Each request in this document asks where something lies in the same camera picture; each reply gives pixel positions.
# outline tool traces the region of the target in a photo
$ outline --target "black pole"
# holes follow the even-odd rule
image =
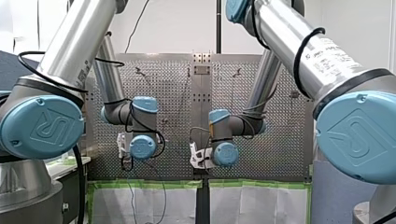
[[[218,0],[216,13],[216,53],[221,54],[221,0]]]

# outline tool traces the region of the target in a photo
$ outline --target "wire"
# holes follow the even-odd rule
[[[253,25],[253,31],[254,31],[254,35],[257,38],[257,41],[259,41],[260,45],[262,45],[265,49],[270,49],[266,44],[264,44],[264,42],[262,41],[262,39],[259,36],[259,32],[257,31],[257,26],[256,26],[256,8],[254,6],[256,0],[251,0],[251,10],[250,10],[250,14],[251,14],[251,23]]]
[[[192,139],[191,135],[192,135],[192,131],[194,131],[194,130],[198,130],[198,131],[205,132],[205,133],[210,133],[210,131],[208,129],[205,129],[205,128],[191,127],[190,128],[190,140]]]
[[[166,206],[167,206],[167,198],[166,198],[166,188],[165,188],[165,183],[163,182],[163,177],[160,175],[160,173],[158,172],[158,170],[151,164],[142,161],[144,164],[146,164],[148,167],[150,167],[155,174],[158,176],[158,178],[161,180],[161,182],[163,183],[163,197],[164,197],[164,203],[163,203],[163,215],[161,216],[160,221],[158,221],[156,224],[160,224],[161,222],[163,222],[163,218],[165,217],[165,213],[166,213]]]
[[[206,167],[206,149],[209,147],[209,142],[210,142],[210,135],[209,135],[209,137],[207,138],[206,146],[205,146],[205,148],[204,148],[204,168],[205,168],[205,171],[206,171],[209,175],[213,176],[213,174],[210,173],[209,170],[207,170],[207,167]]]
[[[125,63],[122,62],[117,62],[117,61],[110,61],[106,59],[101,59],[101,58],[95,58],[96,61],[102,62],[102,63],[114,63],[116,64],[116,67],[123,67],[125,66]]]
[[[294,66],[293,66],[293,74],[294,74],[294,81],[297,85],[298,90],[301,92],[302,95],[304,95],[306,98],[310,98],[309,95],[306,93],[303,84],[300,80],[300,61],[301,61],[301,57],[303,56],[303,52],[304,49],[306,47],[306,45],[308,44],[309,40],[318,34],[326,34],[326,30],[322,27],[316,28],[315,30],[313,30],[311,32],[311,34],[309,34],[308,36],[306,36],[303,40],[303,42],[301,43],[301,46],[298,48],[297,53],[296,53],[296,57],[294,58]]]
[[[45,54],[45,51],[25,51],[25,52],[21,52],[18,55],[18,61],[23,65],[23,67],[25,67],[27,70],[31,71],[32,73],[38,75],[39,77],[43,78],[44,80],[48,81],[49,83],[54,84],[55,86],[60,86],[60,87],[64,87],[66,89],[69,89],[71,91],[78,91],[78,92],[88,92],[86,90],[83,89],[79,89],[76,87],[72,87],[69,85],[65,85],[63,83],[60,83],[58,81],[55,81],[54,79],[50,78],[49,76],[43,75],[42,73],[38,72],[35,68],[33,68],[32,66],[30,66],[22,57],[26,56],[26,55],[42,55]],[[100,58],[95,58],[95,60],[99,61],[99,62],[103,62],[103,63],[116,63],[118,64],[118,67],[124,66],[125,63],[122,62],[116,62],[116,61],[109,61],[109,60],[105,60],[105,59],[100,59]]]
[[[79,208],[78,208],[78,222],[77,224],[84,223],[85,215],[85,176],[84,167],[82,165],[81,154],[79,153],[78,146],[73,147],[73,152],[76,157],[77,170],[78,170],[78,191],[79,191]]]
[[[240,115],[232,115],[232,117],[236,117],[236,118],[241,119],[244,123],[246,123],[246,124],[249,126],[252,135],[251,135],[249,138],[247,138],[247,137],[245,137],[245,136],[242,136],[242,137],[245,138],[245,139],[247,139],[247,140],[253,139],[253,138],[254,138],[254,133],[256,132],[256,131],[254,130],[253,125],[252,125],[247,119],[245,119],[244,117],[242,117],[242,116],[240,116]]]
[[[131,35],[129,36],[128,45],[125,48],[125,53],[128,52],[128,48],[131,45],[132,36],[134,36],[134,33],[136,32],[137,26],[139,25],[140,19],[142,19],[143,13],[145,12],[148,3],[149,3],[149,0],[146,1],[145,5],[143,6],[142,12],[140,12],[139,18],[137,18],[137,22],[134,25],[134,30],[132,31]]]
[[[384,224],[392,219],[396,218],[396,211],[390,213],[389,215],[385,216],[385,217],[381,217],[377,222],[375,222],[374,224]]]
[[[275,86],[275,89],[274,89],[273,92],[271,93],[271,95],[268,96],[268,98],[267,98],[264,102],[262,102],[261,104],[255,105],[255,106],[253,106],[253,107],[244,108],[244,112],[245,112],[246,110],[253,110],[253,109],[256,109],[256,108],[258,108],[258,107],[260,107],[260,106],[263,106],[263,105],[267,104],[267,103],[275,96],[276,90],[277,90],[277,84],[276,84],[276,86]]]
[[[126,183],[128,184],[129,190],[131,191],[132,194],[131,206],[132,206],[132,212],[134,213],[134,224],[137,224],[136,211],[134,210],[134,191],[132,190],[129,176],[126,177]]]
[[[52,79],[52,78],[50,78],[50,77],[48,77],[48,76],[45,76],[45,75],[39,73],[36,69],[34,69],[32,66],[30,66],[30,65],[22,58],[23,56],[26,56],[26,55],[32,55],[32,54],[33,54],[33,55],[37,55],[37,54],[40,54],[40,55],[41,55],[41,54],[45,54],[45,53],[46,53],[45,51],[25,51],[25,52],[22,52],[22,53],[18,54],[18,61],[19,61],[19,62],[23,65],[23,67],[25,67],[27,70],[31,71],[32,73],[38,75],[39,77],[43,78],[44,80],[46,80],[46,81],[48,81],[48,82],[50,82],[50,83],[52,83],[52,84],[54,84],[54,85],[56,85],[56,86],[64,87],[64,88],[69,89],[69,90],[71,90],[71,91],[88,92],[88,91],[85,91],[85,90],[83,90],[83,89],[79,89],[79,88],[76,88],[76,87],[72,87],[72,86],[69,86],[69,85],[65,85],[65,84],[63,84],[63,83],[60,83],[60,82],[58,82],[58,81],[55,81],[54,79]]]
[[[141,126],[143,126],[143,128],[147,129],[147,131],[137,131],[137,130],[128,130],[128,123],[129,123],[129,117],[132,117],[138,124],[140,124]],[[134,106],[133,106],[133,101],[131,101],[131,103],[129,103],[129,115],[126,117],[126,122],[125,122],[125,132],[126,133],[156,133],[160,136],[160,140],[161,142],[163,142],[163,148],[161,149],[161,151],[158,154],[152,155],[151,158],[157,158],[159,156],[161,156],[163,154],[163,152],[165,151],[166,148],[166,140],[163,137],[163,134],[157,130],[153,130],[150,127],[148,127],[147,125],[143,124],[140,120],[138,120],[135,116],[134,116]]]

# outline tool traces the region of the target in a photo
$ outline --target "ur logo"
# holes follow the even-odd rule
[[[359,166],[396,148],[396,140],[362,110],[355,110],[327,131],[332,143]]]
[[[43,110],[31,133],[31,139],[62,146],[70,134],[74,120],[52,109]]]

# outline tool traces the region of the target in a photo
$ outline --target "black cable tie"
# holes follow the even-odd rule
[[[293,74],[294,74],[294,81],[297,85],[298,90],[301,92],[302,95],[304,95],[307,98],[310,98],[308,94],[306,93],[301,80],[300,80],[300,62],[301,62],[301,57],[303,56],[304,49],[306,45],[308,44],[309,40],[318,34],[326,34],[326,30],[323,27],[316,28],[315,30],[312,31],[311,34],[306,36],[301,43],[301,46],[298,48],[296,57],[294,58],[294,66],[293,66]]]
[[[254,31],[254,35],[257,38],[257,41],[259,41],[260,45],[263,46],[265,49],[270,49],[266,44],[264,44],[264,42],[262,41],[262,39],[259,36],[259,32],[257,31],[257,26],[256,26],[256,8],[254,6],[254,2],[256,0],[251,0],[251,10],[250,10],[250,14],[251,14],[251,23],[253,25],[253,31]]]

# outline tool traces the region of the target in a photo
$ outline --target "white wall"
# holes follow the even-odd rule
[[[66,0],[39,0],[40,36],[37,40],[38,0],[0,0],[0,49],[45,50],[65,15]],[[146,0],[130,1],[111,24],[116,52],[124,52],[128,36]],[[305,16],[322,25],[356,61],[368,67],[392,67],[392,12],[395,0],[305,0]],[[261,54],[262,47],[241,25],[225,18],[222,0],[223,53]],[[150,0],[128,52],[192,53],[216,50],[215,0]]]
[[[392,0],[322,0],[322,25],[355,61],[389,68]]]
[[[146,0],[130,2],[110,30],[116,52],[123,52],[128,35]],[[238,24],[227,21],[222,0],[222,52],[262,54],[262,46]],[[320,1],[306,0],[306,17],[320,23]],[[128,52],[191,53],[216,51],[216,0],[151,0]]]

